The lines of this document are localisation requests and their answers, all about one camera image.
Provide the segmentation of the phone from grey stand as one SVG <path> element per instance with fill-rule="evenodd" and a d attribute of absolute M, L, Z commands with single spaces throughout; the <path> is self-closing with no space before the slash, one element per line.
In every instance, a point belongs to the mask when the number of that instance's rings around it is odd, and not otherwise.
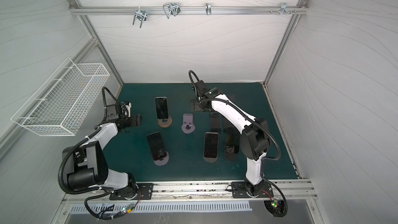
<path fill-rule="evenodd" d="M 234 127 L 234 125 L 229 120 L 227 120 L 226 117 L 222 117 L 222 129 L 223 129 L 223 132 L 226 133 L 227 132 L 227 128 L 229 128 L 229 127 Z"/>

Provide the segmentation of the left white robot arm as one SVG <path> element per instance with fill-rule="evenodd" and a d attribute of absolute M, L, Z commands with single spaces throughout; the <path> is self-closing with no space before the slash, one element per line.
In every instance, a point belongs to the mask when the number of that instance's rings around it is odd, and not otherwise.
<path fill-rule="evenodd" d="M 138 195 L 138 185 L 132 174 L 108 167 L 103 149 L 119 131 L 140 126 L 140 114 L 119 118 L 99 125 L 95 131 L 75 146 L 62 152 L 58 171 L 60 188 L 69 195 L 91 191 L 110 191 L 119 199 L 130 200 Z"/>

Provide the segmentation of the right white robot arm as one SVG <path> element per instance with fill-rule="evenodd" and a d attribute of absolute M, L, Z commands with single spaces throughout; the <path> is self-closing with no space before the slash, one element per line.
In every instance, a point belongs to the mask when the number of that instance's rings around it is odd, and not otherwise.
<path fill-rule="evenodd" d="M 269 147 L 264 128 L 254 116 L 240 109 L 225 94 L 216 97 L 196 96 L 195 101 L 204 110 L 220 113 L 239 131 L 240 150 L 247 158 L 246 193 L 252 198 L 257 197 L 264 185 L 262 160 L 266 157 Z"/>

